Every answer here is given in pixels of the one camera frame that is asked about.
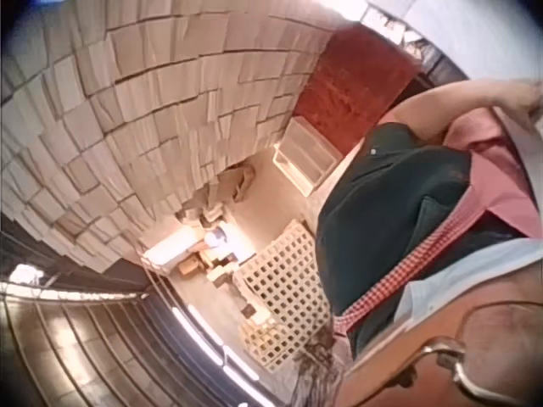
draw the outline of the human skin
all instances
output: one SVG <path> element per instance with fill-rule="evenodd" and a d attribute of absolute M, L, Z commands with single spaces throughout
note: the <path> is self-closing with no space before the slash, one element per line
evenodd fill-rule
<path fill-rule="evenodd" d="M 402 364 L 415 354 L 430 338 L 433 337 L 455 337 L 456 331 L 461 324 L 463 316 L 473 307 L 481 304 L 494 303 L 505 300 L 512 301 L 532 301 L 543 303 L 543 284 L 541 280 L 542 273 L 541 262 L 524 267 L 509 275 L 482 283 L 452 303 L 447 304 L 443 309 L 430 316 L 420 325 L 415 326 L 409 332 L 403 332 L 393 339 L 386 347 L 382 348 L 373 357 L 355 369 L 352 374 L 346 378 L 344 385 L 339 390 L 339 396 L 336 402 L 337 407 L 353 407 L 372 392 L 370 388 L 364 388 L 367 381 L 364 377 L 380 376 L 383 378 L 383 384 L 390 379 L 402 366 Z M 496 335 L 507 335 L 511 327 L 507 323 L 503 326 L 495 326 Z M 376 338 L 378 343 L 383 338 Z M 512 349 L 509 357 L 518 352 L 519 349 Z M 518 374 L 522 371 L 522 366 L 511 374 Z M 530 388 L 537 385 L 530 377 L 520 377 L 517 383 L 517 391 L 534 391 Z M 402 387 L 392 387 L 384 389 L 375 398 L 369 400 L 365 407 L 392 407 L 401 405 L 403 407 L 473 407 L 479 404 L 469 400 L 461 394 L 456 385 L 451 380 L 451 373 L 439 367 L 436 364 L 435 356 L 428 356 L 417 363 L 417 380 L 413 387 L 408 389 Z"/>

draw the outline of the tiled wall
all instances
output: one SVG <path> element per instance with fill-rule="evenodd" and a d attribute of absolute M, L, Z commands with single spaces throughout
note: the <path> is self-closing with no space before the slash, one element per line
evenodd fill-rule
<path fill-rule="evenodd" d="M 281 136 L 340 24 L 314 0 L 67 0 L 3 47 L 2 212 L 103 272 Z"/>

